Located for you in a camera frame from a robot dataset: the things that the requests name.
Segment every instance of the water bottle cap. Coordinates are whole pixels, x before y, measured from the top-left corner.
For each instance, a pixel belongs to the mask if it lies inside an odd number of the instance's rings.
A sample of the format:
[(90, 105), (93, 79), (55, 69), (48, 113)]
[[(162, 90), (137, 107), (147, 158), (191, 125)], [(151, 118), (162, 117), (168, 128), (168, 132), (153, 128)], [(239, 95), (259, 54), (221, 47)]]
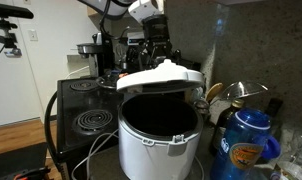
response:
[(268, 130), (270, 128), (269, 116), (261, 111), (243, 108), (235, 113), (235, 117), (241, 123), (258, 130)]

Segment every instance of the bottle label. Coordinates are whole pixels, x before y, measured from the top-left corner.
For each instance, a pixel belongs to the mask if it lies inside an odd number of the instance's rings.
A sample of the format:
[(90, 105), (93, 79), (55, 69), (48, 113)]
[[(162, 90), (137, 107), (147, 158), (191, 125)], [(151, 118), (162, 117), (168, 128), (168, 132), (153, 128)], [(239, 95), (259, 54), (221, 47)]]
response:
[(224, 127), (218, 127), (213, 139), (213, 146), (215, 149), (219, 149), (224, 132), (225, 132)]
[(231, 147), (229, 156), (237, 168), (246, 170), (254, 166), (262, 150), (263, 146), (257, 144), (238, 143)]

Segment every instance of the blue water bottle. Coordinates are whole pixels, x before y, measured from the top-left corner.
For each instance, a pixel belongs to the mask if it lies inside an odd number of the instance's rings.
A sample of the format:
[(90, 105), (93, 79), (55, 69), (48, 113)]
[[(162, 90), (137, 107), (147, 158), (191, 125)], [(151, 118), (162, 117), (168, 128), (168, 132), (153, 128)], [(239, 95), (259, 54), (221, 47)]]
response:
[(229, 120), (211, 167), (211, 180), (246, 179), (260, 156), (280, 155), (279, 143), (269, 134), (268, 115), (244, 108)]

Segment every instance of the wooden floor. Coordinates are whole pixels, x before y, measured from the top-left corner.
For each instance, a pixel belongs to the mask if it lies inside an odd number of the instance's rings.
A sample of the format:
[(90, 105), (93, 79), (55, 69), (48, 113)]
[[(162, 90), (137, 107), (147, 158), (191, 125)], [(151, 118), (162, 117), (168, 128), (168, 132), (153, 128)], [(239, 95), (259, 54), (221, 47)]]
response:
[[(56, 121), (51, 122), (51, 134), (56, 140)], [(44, 126), (39, 119), (28, 120), (0, 127), (0, 154), (45, 142)], [(61, 180), (61, 175), (47, 153), (46, 165), (51, 169), (49, 177)]]

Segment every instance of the black inner pot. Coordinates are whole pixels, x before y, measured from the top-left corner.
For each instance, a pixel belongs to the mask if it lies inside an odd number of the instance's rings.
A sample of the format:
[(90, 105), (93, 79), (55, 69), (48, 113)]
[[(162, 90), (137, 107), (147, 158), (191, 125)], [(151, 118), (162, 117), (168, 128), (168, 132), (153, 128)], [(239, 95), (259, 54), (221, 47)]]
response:
[(124, 121), (142, 135), (173, 136), (190, 134), (198, 116), (187, 103), (166, 95), (140, 95), (125, 102)]

